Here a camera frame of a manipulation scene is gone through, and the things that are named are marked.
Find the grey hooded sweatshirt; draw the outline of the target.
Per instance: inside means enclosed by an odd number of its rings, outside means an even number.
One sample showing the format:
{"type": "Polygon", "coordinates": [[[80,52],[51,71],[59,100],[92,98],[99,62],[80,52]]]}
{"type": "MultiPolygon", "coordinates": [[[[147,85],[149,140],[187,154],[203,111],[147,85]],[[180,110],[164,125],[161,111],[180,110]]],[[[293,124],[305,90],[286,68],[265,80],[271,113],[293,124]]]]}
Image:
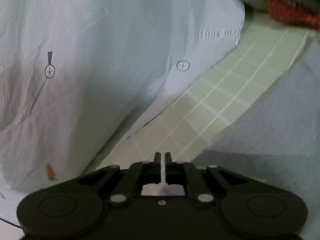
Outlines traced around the grey hooded sweatshirt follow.
{"type": "Polygon", "coordinates": [[[319,37],[211,146],[194,160],[300,196],[309,210],[304,239],[319,239],[319,37]]]}

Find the white carrot print storage bag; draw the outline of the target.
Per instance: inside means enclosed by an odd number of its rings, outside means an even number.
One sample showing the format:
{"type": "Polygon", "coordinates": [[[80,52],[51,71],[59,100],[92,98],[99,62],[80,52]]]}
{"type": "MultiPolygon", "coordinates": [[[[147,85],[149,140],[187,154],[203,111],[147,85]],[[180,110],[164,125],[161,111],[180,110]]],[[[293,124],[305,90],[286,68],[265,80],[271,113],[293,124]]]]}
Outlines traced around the white carrot print storage bag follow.
{"type": "Polygon", "coordinates": [[[161,113],[244,19],[240,0],[1,0],[1,220],[161,113]]]}

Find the green cutting mat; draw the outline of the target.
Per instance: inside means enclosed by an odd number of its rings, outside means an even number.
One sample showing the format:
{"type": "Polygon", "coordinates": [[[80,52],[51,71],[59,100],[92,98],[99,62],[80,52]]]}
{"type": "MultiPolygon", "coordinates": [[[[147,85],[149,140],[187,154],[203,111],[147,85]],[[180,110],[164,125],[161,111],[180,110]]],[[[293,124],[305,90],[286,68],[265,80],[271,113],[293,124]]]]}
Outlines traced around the green cutting mat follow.
{"type": "Polygon", "coordinates": [[[99,155],[92,170],[126,168],[152,160],[156,152],[170,152],[178,161],[194,159],[291,67],[316,34],[266,13],[247,13],[236,48],[152,121],[99,155]]]}

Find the red folded garment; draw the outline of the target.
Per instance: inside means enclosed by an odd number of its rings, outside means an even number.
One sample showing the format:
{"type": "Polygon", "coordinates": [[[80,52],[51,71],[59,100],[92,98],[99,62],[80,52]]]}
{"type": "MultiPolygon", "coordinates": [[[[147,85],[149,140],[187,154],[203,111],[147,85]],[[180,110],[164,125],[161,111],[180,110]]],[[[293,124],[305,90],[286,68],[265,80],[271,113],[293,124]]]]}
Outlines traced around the red folded garment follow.
{"type": "Polygon", "coordinates": [[[281,0],[266,0],[267,11],[276,21],[319,31],[319,13],[281,0]]]}

